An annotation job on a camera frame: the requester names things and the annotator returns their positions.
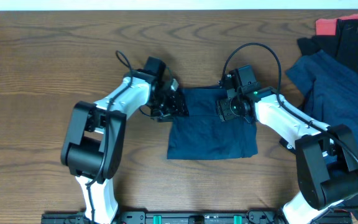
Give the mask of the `dark blue garment in pile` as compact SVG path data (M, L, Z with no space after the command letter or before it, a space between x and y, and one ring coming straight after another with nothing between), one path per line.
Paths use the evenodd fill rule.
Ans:
M302 110L331 126L351 128L358 147L358 72L331 55L332 41L320 47L315 40L298 39L301 58L287 70L287 77L305 97ZM351 57L358 62L358 56Z

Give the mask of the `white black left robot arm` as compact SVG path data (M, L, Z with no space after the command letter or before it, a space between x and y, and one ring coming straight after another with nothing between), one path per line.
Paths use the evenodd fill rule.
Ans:
M165 120L184 113L178 82L163 72L131 70L108 96L74 106L60 160L80 184L86 223L112 223L118 211L113 180L121 163L127 120L142 106Z

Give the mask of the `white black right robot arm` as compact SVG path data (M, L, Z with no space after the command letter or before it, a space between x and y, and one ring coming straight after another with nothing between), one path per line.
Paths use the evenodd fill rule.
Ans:
M272 87L240 86L216 104L221 121L259 122L295 148L300 191L268 222L317 223L358 195L357 146L347 126L330 126L311 118Z

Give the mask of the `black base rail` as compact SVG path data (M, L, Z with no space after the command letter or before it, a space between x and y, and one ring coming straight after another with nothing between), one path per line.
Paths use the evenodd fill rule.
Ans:
M84 212L44 213L42 224L92 223ZM273 224L287 223L280 212L273 210L249 210L245 213L151 213L144 211L119 212L113 224ZM321 218L312 219L315 224L352 224L350 212L328 212Z

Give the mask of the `black garment with logo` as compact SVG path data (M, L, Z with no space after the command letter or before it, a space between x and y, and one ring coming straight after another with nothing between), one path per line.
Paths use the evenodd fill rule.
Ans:
M336 35L315 35L310 38L322 47L324 41L332 41L331 55L348 68L358 72L358 62L351 62L351 57L358 56L358 20L338 20ZM353 215L358 220L358 210Z

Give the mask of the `navy blue shorts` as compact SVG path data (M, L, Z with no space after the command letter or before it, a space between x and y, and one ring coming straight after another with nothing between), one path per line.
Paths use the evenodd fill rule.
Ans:
M174 118L167 159L223 160L258 154L254 123L249 124L240 118L220 120L216 103L227 98L225 90L184 88L181 92L189 115Z

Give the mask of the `red garment in pile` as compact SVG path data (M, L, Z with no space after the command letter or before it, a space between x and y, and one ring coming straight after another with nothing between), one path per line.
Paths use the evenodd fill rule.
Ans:
M318 19L315 22L316 35L336 35L336 24L338 20L358 20L358 14L342 16L335 19Z

